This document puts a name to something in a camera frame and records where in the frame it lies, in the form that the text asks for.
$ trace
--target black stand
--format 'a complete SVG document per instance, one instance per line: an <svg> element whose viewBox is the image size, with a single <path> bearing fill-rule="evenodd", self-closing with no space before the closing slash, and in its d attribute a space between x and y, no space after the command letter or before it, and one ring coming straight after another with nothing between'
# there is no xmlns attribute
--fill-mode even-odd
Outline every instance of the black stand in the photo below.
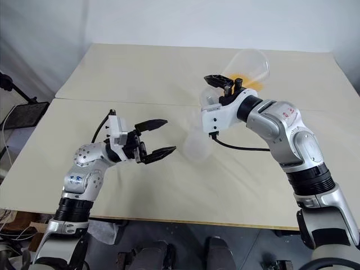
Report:
<svg viewBox="0 0 360 270"><path fill-rule="evenodd" d="M14 109L12 114L15 115L14 117L14 123L8 124L8 122L11 122L11 117L9 116L8 121L6 121L6 127L4 129L16 129L16 128L24 128L24 127L34 127L37 125L37 123L40 121L41 117L44 115L44 113L47 110L47 107L49 106L49 102L37 102L37 97L30 98L28 97L19 87L17 87L10 76L6 74L2 74L0 72L0 88L3 88L5 91L11 92L12 90L15 90L16 93L18 93L24 100L28 102L27 105L20 105ZM31 115L31 119L25 119L24 116ZM4 153L6 152L7 146L5 145L2 151L0 152L0 160Z"/></svg>

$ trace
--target robotic arm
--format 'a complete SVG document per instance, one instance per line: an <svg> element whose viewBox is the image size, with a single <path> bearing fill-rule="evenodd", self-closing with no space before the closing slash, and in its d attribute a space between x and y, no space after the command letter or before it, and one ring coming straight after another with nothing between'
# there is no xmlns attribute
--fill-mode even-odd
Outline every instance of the robotic arm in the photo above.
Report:
<svg viewBox="0 0 360 270"><path fill-rule="evenodd" d="M108 121L108 139L94 143L98 131ZM137 163L151 163L171 154L176 147L165 147L147 154L141 133L160 128L166 120L149 120L128 131L124 119L110 110L96 131L91 144L80 147L73 166L64 179L61 199L55 217L47 230L30 269L82 269L87 251L86 231L90 210L104 182L109 167L134 159Z"/></svg>
<svg viewBox="0 0 360 270"><path fill-rule="evenodd" d="M241 86L240 78L233 81L210 75L205 80L212 87L222 88L224 96L218 102L209 96L208 104L201 109L204 132L219 142L219 131L245 122L246 127L266 141L271 155L286 173L301 208L296 215L301 238L307 247L314 249L312 261L302 269L332 265L360 269L357 224L300 111L289 102L259 99L255 90Z"/></svg>

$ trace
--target white cable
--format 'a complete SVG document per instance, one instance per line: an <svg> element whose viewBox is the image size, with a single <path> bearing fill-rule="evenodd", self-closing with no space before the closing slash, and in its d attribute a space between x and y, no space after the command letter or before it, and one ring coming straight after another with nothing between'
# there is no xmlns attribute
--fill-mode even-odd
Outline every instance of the white cable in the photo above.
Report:
<svg viewBox="0 0 360 270"><path fill-rule="evenodd" d="M29 237L27 237L27 238L22 238L22 239L12 239L13 241L22 241L22 240L27 240L27 239L30 239L30 238L32 238L34 235L36 235L37 234L37 232L36 233L34 233L33 235L31 235L31 236L29 236Z"/></svg>
<svg viewBox="0 0 360 270"><path fill-rule="evenodd" d="M0 232L1 232L2 228L6 225L6 222L9 219L9 217L11 217L11 215L8 215L7 218L3 221L4 224L2 224L2 226L0 228Z"/></svg>
<svg viewBox="0 0 360 270"><path fill-rule="evenodd" d="M30 235L33 235L32 233L31 234L24 234L22 236L30 236ZM19 235L8 235L7 233L0 233L0 236L11 236L11 237L17 237Z"/></svg>
<svg viewBox="0 0 360 270"><path fill-rule="evenodd" d="M16 107L18 107L19 105L25 105L25 104L27 104L27 103L21 103L21 104L17 104L17 105L15 105L11 110L10 110L10 112L7 114L7 116L5 117L5 120L4 120L4 122L2 122L2 140L3 140L3 143L4 143L4 146L5 146L5 149L6 149L6 152L7 152L7 156L8 156L8 158L9 158L9 161L10 161L10 165L12 166L12 160L11 160L11 157L10 157L10 152L9 152L9 149L7 148L7 145L6 145L6 140L5 140L5 136L4 136L4 127L5 127L5 123L6 123L6 121L7 121L7 119L9 118L9 116L11 115L11 113L14 111L14 109L16 108Z"/></svg>
<svg viewBox="0 0 360 270"><path fill-rule="evenodd" d="M8 248L8 249L10 249L10 250L12 250L13 252L16 252L16 253L18 253L19 255L21 255L18 251L16 251L15 249L13 249L12 247L10 247L10 246L5 246L6 248Z"/></svg>
<svg viewBox="0 0 360 270"><path fill-rule="evenodd" d="M26 232L28 230L28 228L30 228L31 226L27 226L26 229L24 229L22 232L20 232L20 234L17 236L17 238L15 238L14 240L18 240L20 238L20 236L23 235L24 232Z"/></svg>

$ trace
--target transparent cup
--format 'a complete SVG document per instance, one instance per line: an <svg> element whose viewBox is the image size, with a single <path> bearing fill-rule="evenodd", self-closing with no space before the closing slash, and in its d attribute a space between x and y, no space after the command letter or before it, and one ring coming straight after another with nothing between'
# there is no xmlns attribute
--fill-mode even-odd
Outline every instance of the transparent cup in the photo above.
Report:
<svg viewBox="0 0 360 270"><path fill-rule="evenodd" d="M202 163L212 154L213 142L203 132L199 110L191 111L186 122L188 122L188 131L182 152L191 162Z"/></svg>
<svg viewBox="0 0 360 270"><path fill-rule="evenodd" d="M220 96L223 95L223 89L214 88L212 86L206 87L200 93L200 105L206 107L208 105L219 103Z"/></svg>
<svg viewBox="0 0 360 270"><path fill-rule="evenodd" d="M242 49L227 65L221 75L235 80L242 79L242 86L252 88L259 86L269 76L269 60L258 49Z"/></svg>

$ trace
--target white table top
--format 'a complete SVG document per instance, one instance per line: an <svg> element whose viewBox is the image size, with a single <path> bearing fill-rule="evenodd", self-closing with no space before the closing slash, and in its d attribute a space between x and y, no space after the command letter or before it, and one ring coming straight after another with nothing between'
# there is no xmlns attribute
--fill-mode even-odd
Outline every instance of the white table top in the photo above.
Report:
<svg viewBox="0 0 360 270"><path fill-rule="evenodd" d="M297 228L293 191L270 153L236 151L210 142L213 153L204 162L195 164L184 156L182 146L199 110L194 106L53 100L0 187L0 208L54 213L73 153L90 142L109 109L124 117L128 127L167 119L168 124L144 132L142 139L148 151L171 145L178 149L153 164L110 168L92 216ZM319 110L304 110L302 115L360 224L357 117ZM102 131L98 140L104 137ZM220 138L233 145L266 147L242 124L221 132Z"/></svg>
<svg viewBox="0 0 360 270"><path fill-rule="evenodd" d="M222 73L238 51L93 44L56 97L197 106L203 77ZM359 96L332 54L263 52L270 76L261 98L290 101L303 110L360 112Z"/></svg>

